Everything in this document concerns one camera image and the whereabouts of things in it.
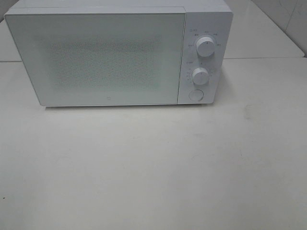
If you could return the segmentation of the round white door button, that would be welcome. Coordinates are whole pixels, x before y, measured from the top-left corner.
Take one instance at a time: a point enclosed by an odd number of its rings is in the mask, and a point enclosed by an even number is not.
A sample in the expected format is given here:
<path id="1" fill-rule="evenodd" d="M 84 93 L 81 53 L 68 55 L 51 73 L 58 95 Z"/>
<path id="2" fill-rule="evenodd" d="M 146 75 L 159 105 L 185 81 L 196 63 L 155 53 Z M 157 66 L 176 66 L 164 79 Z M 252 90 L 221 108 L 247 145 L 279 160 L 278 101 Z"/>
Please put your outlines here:
<path id="1" fill-rule="evenodd" d="M 193 90 L 189 93 L 189 98 L 192 101 L 200 102 L 204 97 L 204 93 L 202 90 Z"/>

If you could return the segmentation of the white microwave knob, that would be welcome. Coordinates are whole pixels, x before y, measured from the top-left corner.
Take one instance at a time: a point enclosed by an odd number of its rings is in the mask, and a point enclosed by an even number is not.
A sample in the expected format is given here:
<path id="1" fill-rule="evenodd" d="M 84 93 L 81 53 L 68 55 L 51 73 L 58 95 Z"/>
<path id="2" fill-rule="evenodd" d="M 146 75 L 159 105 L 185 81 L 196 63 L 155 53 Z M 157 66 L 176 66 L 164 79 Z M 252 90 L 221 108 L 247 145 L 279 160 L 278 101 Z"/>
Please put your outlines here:
<path id="1" fill-rule="evenodd" d="M 210 35 L 201 36 L 196 41 L 197 54 L 200 57 L 209 57 L 215 52 L 216 41 Z"/>
<path id="2" fill-rule="evenodd" d="M 204 85 L 209 80 L 209 72 L 206 68 L 196 68 L 192 73 L 192 81 L 195 85 Z"/>

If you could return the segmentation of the white microwave door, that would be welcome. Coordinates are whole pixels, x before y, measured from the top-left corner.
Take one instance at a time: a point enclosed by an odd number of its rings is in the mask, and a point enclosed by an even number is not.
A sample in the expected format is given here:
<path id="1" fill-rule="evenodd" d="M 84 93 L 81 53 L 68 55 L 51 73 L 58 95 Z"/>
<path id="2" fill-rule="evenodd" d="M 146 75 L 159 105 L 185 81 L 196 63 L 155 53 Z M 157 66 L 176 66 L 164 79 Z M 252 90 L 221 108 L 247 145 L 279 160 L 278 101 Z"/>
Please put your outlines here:
<path id="1" fill-rule="evenodd" d="M 176 104 L 185 13 L 25 13 L 5 21 L 42 106 Z"/>

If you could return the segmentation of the white microwave oven body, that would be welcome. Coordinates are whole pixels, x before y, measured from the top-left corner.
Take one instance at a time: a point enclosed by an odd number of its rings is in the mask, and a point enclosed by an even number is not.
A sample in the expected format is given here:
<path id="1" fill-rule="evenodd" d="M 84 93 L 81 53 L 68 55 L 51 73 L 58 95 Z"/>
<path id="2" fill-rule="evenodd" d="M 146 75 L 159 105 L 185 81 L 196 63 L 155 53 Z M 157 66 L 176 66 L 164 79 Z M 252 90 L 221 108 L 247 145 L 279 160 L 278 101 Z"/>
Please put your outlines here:
<path id="1" fill-rule="evenodd" d="M 214 101 L 224 53 L 229 37 L 233 13 L 222 0 L 20 0 L 11 10 L 25 13 L 132 13 L 137 9 L 182 9 L 185 13 L 179 90 L 176 104 L 211 104 Z M 200 57 L 196 41 L 204 35 L 216 41 L 215 52 L 209 57 Z M 206 68 L 209 80 L 204 85 L 195 85 L 192 73 L 196 68 Z M 192 101 L 189 93 L 202 90 L 200 102 Z"/>

